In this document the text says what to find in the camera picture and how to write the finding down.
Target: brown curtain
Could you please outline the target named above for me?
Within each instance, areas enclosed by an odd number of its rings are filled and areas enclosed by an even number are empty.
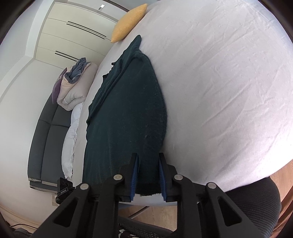
[[[283,229],[288,219],[293,212],[293,187],[290,189],[286,197],[282,201],[282,209],[280,213],[280,218],[276,227],[273,230],[271,238],[276,238],[280,231]]]

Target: power socket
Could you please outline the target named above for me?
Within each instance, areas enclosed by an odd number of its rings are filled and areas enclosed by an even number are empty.
[[[58,204],[56,203],[56,194],[52,194],[52,206],[58,207]]]

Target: purple pillow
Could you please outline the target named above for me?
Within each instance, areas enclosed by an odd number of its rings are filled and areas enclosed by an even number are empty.
[[[67,68],[65,68],[62,73],[59,75],[56,83],[54,84],[53,90],[52,90],[52,103],[55,104],[57,103],[57,98],[60,93],[60,87],[61,87],[61,82],[63,79],[63,75],[67,72]]]

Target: bed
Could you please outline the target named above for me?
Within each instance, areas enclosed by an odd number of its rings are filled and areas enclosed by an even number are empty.
[[[137,35],[167,107],[162,152],[179,173],[228,191],[292,159],[293,46],[274,15],[256,0],[161,0],[99,66],[79,119],[74,185],[82,182],[88,107]],[[165,205],[159,194],[136,195],[133,204]]]

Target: silver screw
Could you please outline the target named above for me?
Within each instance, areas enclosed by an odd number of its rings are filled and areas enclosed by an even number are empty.
[[[123,176],[121,174],[116,174],[113,177],[114,180],[121,180],[122,178],[123,178]]]
[[[176,179],[176,180],[182,180],[183,179],[183,176],[181,174],[176,174],[174,176],[174,179]]]
[[[210,188],[210,189],[215,189],[217,187],[217,185],[215,183],[208,183],[207,186]]]
[[[83,184],[80,186],[80,189],[81,189],[81,190],[87,190],[87,189],[88,189],[88,184],[87,184],[87,183],[83,183]]]

